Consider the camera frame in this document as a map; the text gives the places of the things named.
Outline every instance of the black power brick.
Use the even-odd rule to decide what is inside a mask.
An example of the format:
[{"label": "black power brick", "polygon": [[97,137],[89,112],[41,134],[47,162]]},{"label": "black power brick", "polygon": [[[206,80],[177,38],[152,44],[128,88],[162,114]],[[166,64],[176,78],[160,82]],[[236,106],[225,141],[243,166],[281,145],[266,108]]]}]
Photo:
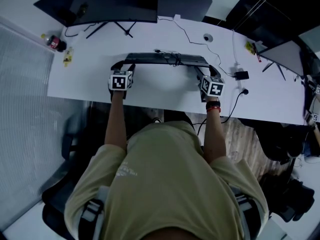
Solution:
[{"label": "black power brick", "polygon": [[246,80],[249,79],[248,71],[239,71],[234,73],[235,80]]}]

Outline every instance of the khaki t-shirt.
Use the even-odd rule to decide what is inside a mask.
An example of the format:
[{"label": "khaki t-shirt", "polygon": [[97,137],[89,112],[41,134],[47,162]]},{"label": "khaki t-shirt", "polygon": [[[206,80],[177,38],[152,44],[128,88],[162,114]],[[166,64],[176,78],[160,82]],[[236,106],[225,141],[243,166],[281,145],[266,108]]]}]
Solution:
[{"label": "khaki t-shirt", "polygon": [[76,214],[102,185],[110,188],[101,240],[140,240],[167,227],[202,240],[243,239],[239,206],[228,183],[259,201],[265,224],[267,202],[246,162],[221,157],[209,165],[202,155],[195,131],[184,121],[148,125],[129,140],[127,154],[103,145],[66,204],[68,230],[78,239]]}]

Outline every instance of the red label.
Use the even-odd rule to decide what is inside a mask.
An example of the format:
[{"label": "red label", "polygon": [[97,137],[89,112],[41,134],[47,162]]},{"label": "red label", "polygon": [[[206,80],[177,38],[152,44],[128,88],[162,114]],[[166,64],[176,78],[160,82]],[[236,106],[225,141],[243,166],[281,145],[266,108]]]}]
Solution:
[{"label": "red label", "polygon": [[52,49],[56,49],[58,44],[59,44],[59,38],[55,36],[50,44],[50,47]]}]

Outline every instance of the t-shirt sleeve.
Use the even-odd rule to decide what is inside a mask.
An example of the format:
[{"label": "t-shirt sleeve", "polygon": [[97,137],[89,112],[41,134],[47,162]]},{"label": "t-shirt sleeve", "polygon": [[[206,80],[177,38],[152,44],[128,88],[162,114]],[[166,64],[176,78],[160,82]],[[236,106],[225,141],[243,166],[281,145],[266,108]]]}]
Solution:
[{"label": "t-shirt sleeve", "polygon": [[64,221],[72,236],[77,236],[73,225],[75,217],[79,217],[79,211],[86,202],[96,197],[100,186],[111,185],[125,157],[126,152],[122,148],[110,144],[101,146],[92,157],[65,204]]},{"label": "t-shirt sleeve", "polygon": [[264,222],[267,222],[269,210],[266,197],[244,159],[238,163],[233,163],[228,157],[224,156],[212,161],[210,167],[225,182],[238,187],[244,194],[255,198],[261,204],[264,212]]}]

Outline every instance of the red bracelet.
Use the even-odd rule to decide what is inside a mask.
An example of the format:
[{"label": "red bracelet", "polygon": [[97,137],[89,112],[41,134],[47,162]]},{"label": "red bracelet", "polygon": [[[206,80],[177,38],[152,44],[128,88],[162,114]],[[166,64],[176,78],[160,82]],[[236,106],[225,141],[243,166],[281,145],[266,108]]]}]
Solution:
[{"label": "red bracelet", "polygon": [[219,106],[211,106],[206,110],[206,112],[208,113],[211,110],[219,110],[219,113],[221,113],[221,108]]}]

